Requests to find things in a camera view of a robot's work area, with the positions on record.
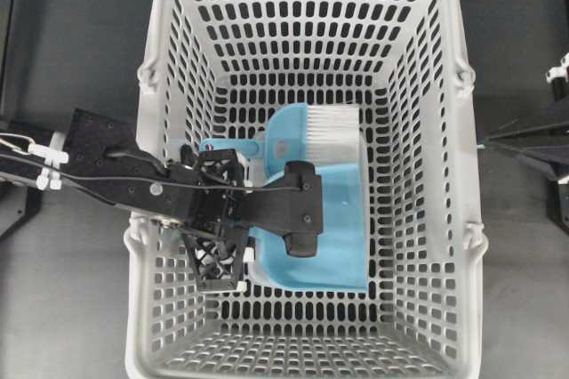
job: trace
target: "white plastic basket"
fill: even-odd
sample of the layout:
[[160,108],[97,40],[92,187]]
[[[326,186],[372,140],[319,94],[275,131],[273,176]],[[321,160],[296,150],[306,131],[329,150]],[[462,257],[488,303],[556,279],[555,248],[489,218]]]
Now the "white plastic basket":
[[355,102],[367,294],[196,292],[180,241],[132,217],[130,377],[477,377],[482,233],[459,0],[154,0],[138,142],[249,137],[286,103]]

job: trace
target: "screw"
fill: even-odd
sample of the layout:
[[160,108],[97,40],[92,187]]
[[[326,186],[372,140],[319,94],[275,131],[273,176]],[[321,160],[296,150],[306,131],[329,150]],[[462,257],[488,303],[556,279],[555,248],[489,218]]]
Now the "screw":
[[154,183],[152,183],[150,185],[150,193],[152,195],[154,195],[155,197],[162,195],[163,191],[164,191],[164,188],[163,188],[162,184],[158,183],[157,181],[155,181]]

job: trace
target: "black wire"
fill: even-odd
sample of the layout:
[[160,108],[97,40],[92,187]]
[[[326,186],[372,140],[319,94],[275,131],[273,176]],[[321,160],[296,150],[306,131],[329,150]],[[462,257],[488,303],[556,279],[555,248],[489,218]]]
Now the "black wire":
[[274,188],[254,188],[247,186],[226,186],[226,185],[193,185],[191,183],[181,183],[177,181],[162,181],[159,179],[150,179],[148,177],[133,177],[133,176],[77,176],[70,173],[62,172],[59,168],[52,167],[27,159],[24,157],[15,157],[13,155],[0,153],[0,158],[11,159],[22,164],[34,165],[36,167],[43,167],[53,172],[59,173],[63,177],[67,177],[71,181],[147,181],[150,183],[161,183],[163,185],[175,186],[178,188],[188,188],[191,190],[242,190],[252,192],[273,192],[277,190],[301,190],[298,186],[277,186]]
[[158,158],[153,157],[148,152],[140,149],[127,149],[127,148],[111,148],[105,151],[105,157],[109,158],[121,158],[121,157],[128,157],[138,159],[139,161],[144,161],[146,163],[151,164],[154,169],[160,174],[161,176],[166,176],[166,168],[160,162]]

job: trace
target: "white bristles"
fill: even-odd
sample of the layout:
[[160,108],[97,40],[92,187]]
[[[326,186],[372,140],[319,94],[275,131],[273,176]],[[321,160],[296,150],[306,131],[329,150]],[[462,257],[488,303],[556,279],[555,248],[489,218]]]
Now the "white bristles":
[[315,165],[359,160],[359,107],[308,106],[306,159]]

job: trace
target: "cable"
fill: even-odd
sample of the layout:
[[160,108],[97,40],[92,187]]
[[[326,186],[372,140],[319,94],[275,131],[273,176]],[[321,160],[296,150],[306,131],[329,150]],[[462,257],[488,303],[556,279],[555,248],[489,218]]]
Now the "cable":
[[216,181],[216,182],[220,183],[221,185],[230,186],[225,179],[221,179],[220,177],[218,177],[216,175],[213,175],[211,173],[207,173],[204,170],[200,170],[200,173],[203,174],[205,177],[207,177],[211,181]]
[[71,181],[147,181],[149,183],[161,183],[167,186],[175,186],[177,188],[188,188],[191,190],[242,190],[252,192],[274,192],[278,190],[298,190],[301,188],[297,186],[279,186],[275,188],[255,188],[247,186],[225,186],[225,185],[193,185],[191,183],[181,183],[177,181],[162,181],[159,179],[150,179],[148,177],[133,177],[133,176],[76,176],[74,174],[62,172],[59,168],[50,165],[40,164],[31,159],[24,157],[14,157],[8,154],[0,153],[0,158],[11,159],[22,164],[34,165],[36,167],[47,168],[53,172],[59,173],[63,177],[67,177]]
[[13,152],[20,154],[20,155],[32,155],[30,152],[22,149],[20,146],[7,141],[5,137],[12,137],[13,139],[18,139],[21,141],[26,141],[29,145],[33,145],[36,142],[34,139],[28,136],[24,136],[22,134],[15,134],[15,133],[0,133],[0,145],[4,145],[6,148],[11,149]]
[[138,159],[139,161],[144,161],[146,163],[151,164],[154,169],[160,174],[161,176],[166,176],[166,168],[164,164],[160,162],[158,158],[153,157],[148,152],[140,149],[124,149],[124,148],[111,148],[105,152],[105,157],[109,158],[134,158]]

